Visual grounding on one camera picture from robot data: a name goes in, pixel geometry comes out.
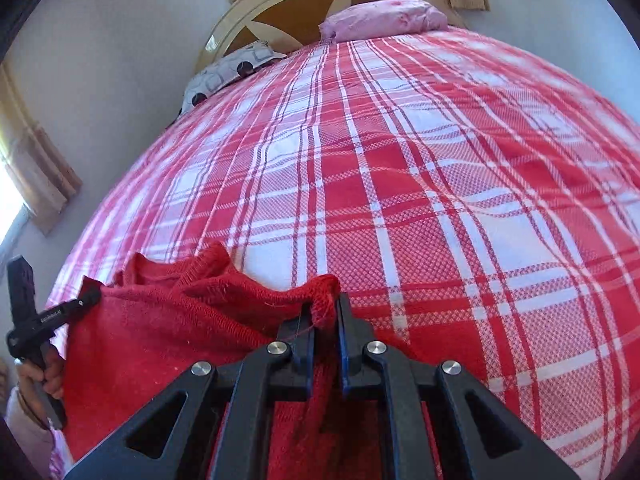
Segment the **person's left hand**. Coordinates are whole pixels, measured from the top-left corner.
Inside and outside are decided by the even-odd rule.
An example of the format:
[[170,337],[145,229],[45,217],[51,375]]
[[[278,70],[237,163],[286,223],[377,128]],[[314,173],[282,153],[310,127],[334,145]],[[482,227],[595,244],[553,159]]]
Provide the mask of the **person's left hand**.
[[62,400],[63,373],[65,360],[58,353],[58,349],[52,344],[45,344],[42,349],[43,365],[32,361],[21,361],[16,366],[18,398],[21,406],[40,426],[49,426],[46,408],[40,399],[36,387],[55,400]]

